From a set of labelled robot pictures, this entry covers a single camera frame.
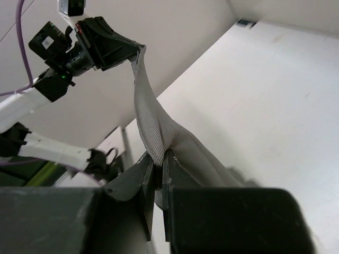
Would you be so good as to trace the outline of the grey pleated skirt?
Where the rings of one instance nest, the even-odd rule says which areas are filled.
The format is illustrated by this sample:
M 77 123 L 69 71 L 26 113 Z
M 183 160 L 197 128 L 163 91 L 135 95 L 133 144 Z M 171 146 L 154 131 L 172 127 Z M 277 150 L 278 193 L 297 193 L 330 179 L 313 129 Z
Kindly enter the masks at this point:
M 174 121 L 153 93 L 144 64 L 146 50 L 138 63 L 131 63 L 135 77 L 134 109 L 147 153 L 161 166 L 167 150 L 172 150 L 183 170 L 203 187 L 258 187 L 238 170 L 225 167 L 189 130 Z

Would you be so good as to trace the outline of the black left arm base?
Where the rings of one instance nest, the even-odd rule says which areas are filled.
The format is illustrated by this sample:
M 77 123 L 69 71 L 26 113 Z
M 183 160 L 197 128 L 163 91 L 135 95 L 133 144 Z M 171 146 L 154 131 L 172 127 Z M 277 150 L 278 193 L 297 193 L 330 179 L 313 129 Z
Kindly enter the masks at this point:
M 118 156 L 118 148 L 112 147 L 108 152 L 97 149 L 89 151 L 91 156 L 87 159 L 88 165 L 84 173 L 93 175 L 97 181 L 104 180 L 107 183 L 123 173 L 123 162 L 121 156 Z

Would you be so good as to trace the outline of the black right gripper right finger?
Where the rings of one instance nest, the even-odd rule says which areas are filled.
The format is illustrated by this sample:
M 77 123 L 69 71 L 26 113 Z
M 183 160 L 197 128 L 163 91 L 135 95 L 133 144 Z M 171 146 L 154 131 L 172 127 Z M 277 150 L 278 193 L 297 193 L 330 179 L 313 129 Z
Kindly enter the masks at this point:
M 203 187 L 172 151 L 163 161 L 171 253 L 315 253 L 304 216 L 284 189 Z

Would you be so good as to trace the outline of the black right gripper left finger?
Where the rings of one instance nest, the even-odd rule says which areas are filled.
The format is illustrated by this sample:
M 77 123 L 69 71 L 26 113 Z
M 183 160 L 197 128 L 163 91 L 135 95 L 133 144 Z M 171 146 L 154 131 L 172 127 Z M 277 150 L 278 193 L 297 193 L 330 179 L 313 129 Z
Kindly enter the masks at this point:
M 147 253 L 153 160 L 104 187 L 1 188 L 1 253 Z

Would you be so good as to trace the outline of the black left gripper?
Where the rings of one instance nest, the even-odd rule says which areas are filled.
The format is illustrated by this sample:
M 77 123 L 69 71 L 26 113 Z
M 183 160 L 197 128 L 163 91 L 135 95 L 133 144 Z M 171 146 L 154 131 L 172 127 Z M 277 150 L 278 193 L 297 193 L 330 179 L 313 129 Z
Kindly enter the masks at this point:
M 76 23 L 79 41 L 87 50 L 96 69 L 106 71 L 131 59 L 138 63 L 146 45 L 138 44 L 115 32 L 101 16 L 88 17 Z

